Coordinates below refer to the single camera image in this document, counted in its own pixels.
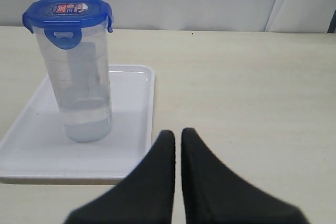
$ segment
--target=plastic container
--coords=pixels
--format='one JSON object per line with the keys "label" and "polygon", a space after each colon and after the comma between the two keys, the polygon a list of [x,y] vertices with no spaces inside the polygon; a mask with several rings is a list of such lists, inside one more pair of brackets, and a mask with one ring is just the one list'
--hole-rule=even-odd
{"label": "plastic container", "polygon": [[112,9],[101,0],[41,0],[23,14],[36,35],[65,125],[76,142],[111,131],[106,30]]}

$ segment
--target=white tray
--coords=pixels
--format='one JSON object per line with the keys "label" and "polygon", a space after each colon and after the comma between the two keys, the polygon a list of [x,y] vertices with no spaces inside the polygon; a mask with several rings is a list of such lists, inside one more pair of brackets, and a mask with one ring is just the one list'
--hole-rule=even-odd
{"label": "white tray", "polygon": [[154,71],[110,65],[112,131],[93,143],[66,135],[46,77],[0,142],[1,179],[122,179],[151,146]]}

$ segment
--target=container label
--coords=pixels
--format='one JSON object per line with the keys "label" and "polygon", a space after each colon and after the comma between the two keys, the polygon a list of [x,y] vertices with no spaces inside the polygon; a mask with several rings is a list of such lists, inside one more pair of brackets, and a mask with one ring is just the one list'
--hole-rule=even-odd
{"label": "container label", "polygon": [[55,15],[84,14],[87,9],[88,5],[85,3],[57,4],[51,8],[51,13]]}

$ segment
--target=blue plastic lid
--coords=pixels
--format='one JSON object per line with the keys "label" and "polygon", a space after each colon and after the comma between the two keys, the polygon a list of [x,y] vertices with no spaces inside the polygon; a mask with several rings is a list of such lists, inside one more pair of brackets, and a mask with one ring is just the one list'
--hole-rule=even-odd
{"label": "blue plastic lid", "polygon": [[[44,28],[47,38],[57,47],[71,49],[82,38],[81,29],[107,22],[112,32],[111,6],[102,0],[40,0],[32,3],[23,13],[24,26],[33,32],[33,26]],[[56,38],[55,33],[73,33],[70,38]]]}

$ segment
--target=table surface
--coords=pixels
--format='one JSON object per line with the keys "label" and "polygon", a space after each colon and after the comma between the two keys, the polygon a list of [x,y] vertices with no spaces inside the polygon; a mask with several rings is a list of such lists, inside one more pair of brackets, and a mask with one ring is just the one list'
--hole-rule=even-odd
{"label": "table surface", "polygon": [[[336,36],[115,30],[110,63],[156,72],[153,139],[197,129],[259,188],[336,223]],[[35,36],[0,27],[0,138],[46,75]],[[177,159],[176,174],[180,174]],[[110,185],[0,184],[0,223],[56,224]],[[185,223],[176,177],[173,223]]]}

